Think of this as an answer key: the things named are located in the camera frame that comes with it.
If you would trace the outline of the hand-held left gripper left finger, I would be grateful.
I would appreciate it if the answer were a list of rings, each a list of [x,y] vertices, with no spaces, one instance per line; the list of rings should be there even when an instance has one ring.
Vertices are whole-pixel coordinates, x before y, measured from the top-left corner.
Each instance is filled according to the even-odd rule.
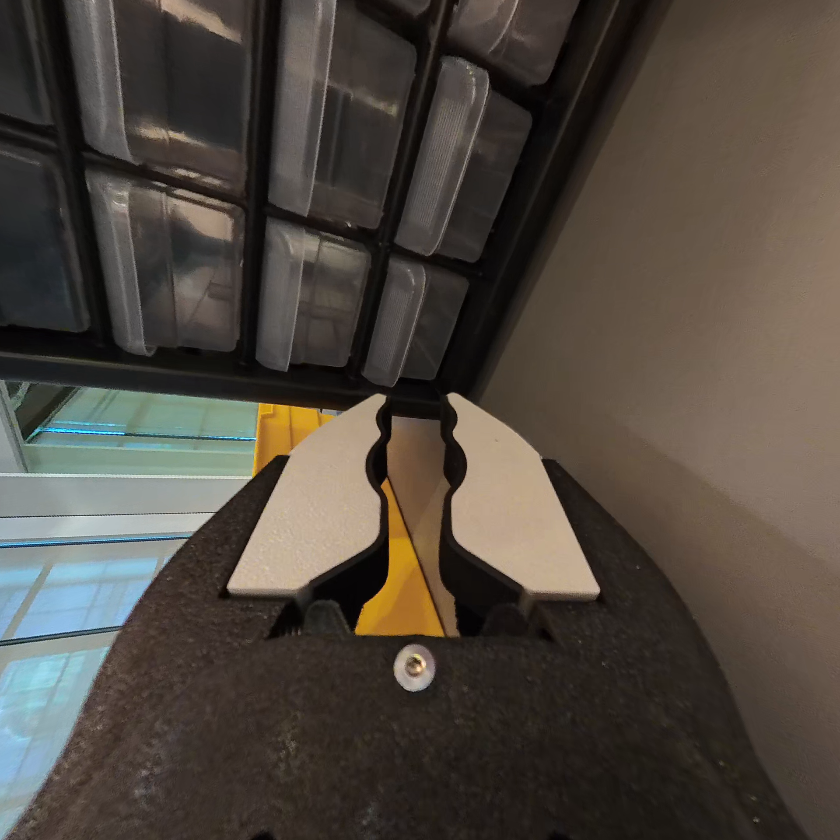
[[[312,431],[283,465],[227,583],[230,595],[303,601],[379,553],[388,562],[383,483],[389,399],[374,394]]]

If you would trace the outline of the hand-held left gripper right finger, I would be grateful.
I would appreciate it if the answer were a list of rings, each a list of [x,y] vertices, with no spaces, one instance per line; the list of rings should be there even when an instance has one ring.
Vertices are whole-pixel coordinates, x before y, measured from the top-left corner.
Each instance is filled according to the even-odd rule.
[[[592,602],[601,588],[538,451],[462,395],[442,402],[440,578],[457,602]]]

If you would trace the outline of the yellow plastic bin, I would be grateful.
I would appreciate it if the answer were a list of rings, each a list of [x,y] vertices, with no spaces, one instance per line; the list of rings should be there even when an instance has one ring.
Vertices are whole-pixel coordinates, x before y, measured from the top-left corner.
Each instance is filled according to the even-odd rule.
[[[314,408],[259,404],[252,475],[294,447],[338,414]],[[389,480],[382,485],[388,504],[389,570],[385,585],[363,607],[358,635],[442,637],[445,630],[417,559],[403,514]]]

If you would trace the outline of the glass partition wall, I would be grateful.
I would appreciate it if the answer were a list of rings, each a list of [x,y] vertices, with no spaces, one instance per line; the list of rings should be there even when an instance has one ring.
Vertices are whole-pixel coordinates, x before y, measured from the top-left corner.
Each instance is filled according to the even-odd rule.
[[[2,834],[137,601],[251,476],[257,404],[2,382]]]

